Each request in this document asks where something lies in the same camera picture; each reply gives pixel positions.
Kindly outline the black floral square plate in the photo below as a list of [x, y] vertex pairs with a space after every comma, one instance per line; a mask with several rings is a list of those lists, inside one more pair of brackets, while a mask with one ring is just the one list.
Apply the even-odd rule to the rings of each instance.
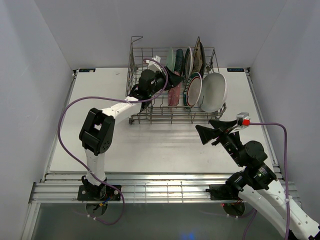
[[206, 68], [206, 56], [203, 44], [200, 42], [199, 46], [197, 47], [197, 54], [195, 59], [197, 63], [195, 64], [196, 72], [198, 72], [201, 77], [204, 76], [205, 68]]

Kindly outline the teal square plate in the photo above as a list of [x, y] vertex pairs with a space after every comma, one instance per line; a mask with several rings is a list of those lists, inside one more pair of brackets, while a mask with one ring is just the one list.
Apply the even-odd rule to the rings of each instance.
[[184, 70], [184, 62], [184, 51], [179, 48], [176, 50], [174, 72], [176, 72], [180, 76], [182, 75]]

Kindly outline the striped rim plate front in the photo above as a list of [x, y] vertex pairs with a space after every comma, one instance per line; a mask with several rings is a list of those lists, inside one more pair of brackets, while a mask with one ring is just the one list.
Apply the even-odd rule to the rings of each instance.
[[194, 58], [191, 47], [188, 47], [184, 56], [184, 77], [187, 80], [193, 70]]

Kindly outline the beige floral square plate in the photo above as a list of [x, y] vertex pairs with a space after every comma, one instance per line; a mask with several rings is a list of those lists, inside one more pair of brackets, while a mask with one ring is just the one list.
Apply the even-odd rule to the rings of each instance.
[[196, 44], [193, 51], [193, 67], [192, 67], [192, 74], [197, 72], [203, 77], [204, 75], [204, 48], [201, 43], [200, 37], [197, 38]]

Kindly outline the striped rim plate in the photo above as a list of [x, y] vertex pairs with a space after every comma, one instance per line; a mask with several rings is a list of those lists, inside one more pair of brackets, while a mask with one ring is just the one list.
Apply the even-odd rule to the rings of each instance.
[[202, 91], [202, 77], [199, 72], [192, 73], [185, 83], [183, 90], [183, 105], [187, 110], [191, 110], [200, 98]]
[[194, 58], [191, 47], [188, 47], [184, 56], [184, 77], [187, 80], [193, 70]]

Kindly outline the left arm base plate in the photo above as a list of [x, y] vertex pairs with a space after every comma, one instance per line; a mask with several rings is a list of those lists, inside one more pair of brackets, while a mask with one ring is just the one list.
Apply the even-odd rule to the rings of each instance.
[[77, 193], [77, 200], [78, 201], [105, 201], [109, 199], [110, 201], [120, 201], [121, 195], [120, 190], [122, 188], [121, 185], [115, 185], [114, 187], [117, 188], [114, 189], [110, 186], [103, 186], [102, 189], [98, 190], [98, 193], [93, 191], [87, 191], [86, 187], [84, 185], [81, 185], [78, 189]]

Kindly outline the mint green plate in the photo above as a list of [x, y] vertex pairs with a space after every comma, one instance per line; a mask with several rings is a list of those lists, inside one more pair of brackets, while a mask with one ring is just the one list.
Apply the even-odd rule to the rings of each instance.
[[175, 69], [175, 62], [176, 62], [176, 55], [174, 53], [173, 48], [169, 48], [168, 52], [167, 52], [167, 57], [166, 57], [166, 62], [165, 62], [165, 66], [171, 71], [173, 72]]

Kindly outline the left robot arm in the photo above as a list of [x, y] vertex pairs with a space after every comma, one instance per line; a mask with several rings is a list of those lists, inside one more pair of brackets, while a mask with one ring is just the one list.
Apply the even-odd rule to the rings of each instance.
[[132, 115], [140, 113], [149, 104], [157, 92], [178, 86], [182, 81], [181, 71], [171, 71], [165, 67], [168, 77], [162, 71], [143, 70], [138, 83], [135, 84], [124, 103], [117, 103], [102, 110], [92, 108], [84, 121], [79, 139], [86, 155], [89, 168], [81, 178], [87, 193], [95, 200], [106, 195], [105, 152], [112, 144], [115, 125]]

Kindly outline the pink dotted plate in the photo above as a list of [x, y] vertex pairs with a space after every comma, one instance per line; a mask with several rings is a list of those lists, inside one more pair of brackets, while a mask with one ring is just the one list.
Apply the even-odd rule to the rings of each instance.
[[180, 72], [174, 71], [171, 76], [171, 82], [174, 84], [174, 87], [172, 87], [168, 91], [168, 105], [169, 106], [177, 106], [180, 101], [181, 83], [177, 83], [175, 76], [180, 76]]

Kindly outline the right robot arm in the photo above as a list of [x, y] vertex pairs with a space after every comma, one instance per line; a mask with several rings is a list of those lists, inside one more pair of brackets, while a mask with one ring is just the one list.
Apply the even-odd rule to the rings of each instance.
[[248, 202], [263, 215], [286, 240], [318, 240], [320, 225], [291, 198], [289, 185], [282, 185], [265, 164], [263, 145], [251, 140], [243, 144], [239, 131], [252, 126], [250, 117], [241, 114], [233, 121], [210, 120], [211, 127], [196, 125], [202, 144], [221, 144], [243, 169], [231, 175], [220, 187], [209, 186], [211, 199]]

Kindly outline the white oval plate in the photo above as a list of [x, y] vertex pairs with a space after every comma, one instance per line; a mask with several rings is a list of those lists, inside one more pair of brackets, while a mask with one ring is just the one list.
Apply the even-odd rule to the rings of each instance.
[[216, 112], [226, 102], [227, 94], [226, 78], [219, 72], [210, 73], [202, 80], [199, 107], [207, 113]]

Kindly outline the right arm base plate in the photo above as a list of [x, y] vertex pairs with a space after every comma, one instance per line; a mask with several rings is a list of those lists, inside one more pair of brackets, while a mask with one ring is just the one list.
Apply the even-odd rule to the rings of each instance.
[[223, 184], [223, 185], [215, 185], [210, 184], [208, 188], [205, 189], [207, 193], [210, 194], [211, 200], [238, 200], [239, 191], [237, 189], [233, 189], [232, 187]]

